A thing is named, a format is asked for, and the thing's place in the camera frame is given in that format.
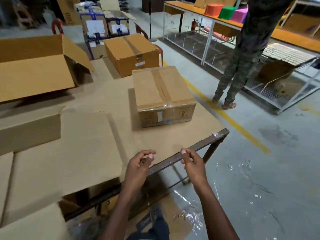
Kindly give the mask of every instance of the gray floor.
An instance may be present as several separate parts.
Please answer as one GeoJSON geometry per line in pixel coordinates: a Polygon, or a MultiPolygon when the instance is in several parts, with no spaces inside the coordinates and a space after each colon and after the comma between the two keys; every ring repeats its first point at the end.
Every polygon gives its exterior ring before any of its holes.
{"type": "MultiPolygon", "coordinates": [[[[137,23],[149,33],[149,15],[131,10],[137,23]]],[[[186,15],[183,26],[197,16],[186,15]]],[[[177,28],[179,15],[167,15],[167,28],[177,28]]],[[[163,14],[152,14],[152,36],[162,36],[163,14]]],[[[64,27],[65,34],[83,47],[81,27],[64,27]]],[[[130,31],[134,24],[130,21],[130,31]]],[[[0,30],[0,37],[50,35],[43,26],[39,30],[0,30]]],[[[203,95],[212,98],[220,74],[168,42],[157,41],[164,52],[164,61],[179,72],[203,95]]],[[[319,124],[320,93],[315,92],[280,115],[252,96],[240,92],[237,107],[226,111],[227,122],[197,94],[199,103],[217,117],[229,130],[212,158],[206,164],[207,176],[223,209],[241,239],[319,239],[320,236],[320,161],[319,124]],[[249,141],[243,134],[250,133],[249,141]],[[271,153],[254,145],[260,141],[271,153]]],[[[204,155],[207,148],[199,151],[204,155]]],[[[182,165],[176,165],[184,177],[182,165]]],[[[168,186],[179,180],[173,167],[161,173],[168,186]]],[[[199,201],[192,185],[179,184],[174,189],[188,201],[199,201]]],[[[187,205],[174,192],[182,208],[187,205]]],[[[207,239],[204,229],[192,232],[186,239],[207,239]]]]}

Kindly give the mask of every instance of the stack of boxes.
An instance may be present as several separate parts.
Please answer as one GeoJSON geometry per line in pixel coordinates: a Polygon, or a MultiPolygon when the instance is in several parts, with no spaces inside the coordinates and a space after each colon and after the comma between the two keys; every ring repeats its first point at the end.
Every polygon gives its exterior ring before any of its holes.
{"type": "Polygon", "coordinates": [[[83,36],[92,60],[107,57],[104,40],[130,34],[129,13],[120,11],[118,0],[100,0],[96,4],[76,5],[83,36]]]}

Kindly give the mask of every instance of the red chair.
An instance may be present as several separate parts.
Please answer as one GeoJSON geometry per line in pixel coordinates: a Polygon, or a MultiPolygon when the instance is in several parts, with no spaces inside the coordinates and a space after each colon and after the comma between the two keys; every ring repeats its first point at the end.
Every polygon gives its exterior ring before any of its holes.
{"type": "MultiPolygon", "coordinates": [[[[142,28],[141,28],[138,24],[136,24],[136,23],[134,23],[134,24],[136,25],[136,32],[137,32],[137,34],[143,34],[144,37],[145,37],[147,40],[149,40],[147,33],[144,32],[144,31],[142,30],[142,28]]],[[[160,48],[160,47],[157,46],[156,44],[155,44],[155,46],[158,47],[158,49],[159,49],[159,53],[161,54],[161,66],[163,66],[163,50],[162,50],[162,48],[160,48]]]]}
{"type": "Polygon", "coordinates": [[[63,29],[62,29],[62,21],[61,21],[60,19],[56,18],[56,19],[54,19],[54,20],[52,21],[52,23],[51,23],[51,30],[52,30],[52,33],[53,33],[54,35],[57,34],[57,32],[56,32],[56,27],[55,27],[55,26],[58,27],[58,30],[59,30],[59,32],[60,32],[61,34],[64,34],[64,33],[63,33],[63,29]]]}

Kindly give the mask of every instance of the pink box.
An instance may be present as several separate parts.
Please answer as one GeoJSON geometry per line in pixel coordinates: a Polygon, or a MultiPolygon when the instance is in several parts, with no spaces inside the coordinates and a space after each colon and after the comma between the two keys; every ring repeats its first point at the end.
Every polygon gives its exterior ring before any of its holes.
{"type": "Polygon", "coordinates": [[[248,12],[247,8],[237,9],[233,13],[233,16],[232,16],[232,18],[230,20],[238,22],[238,23],[242,23],[243,20],[245,19],[246,15],[247,15],[247,12],[248,12]]]}

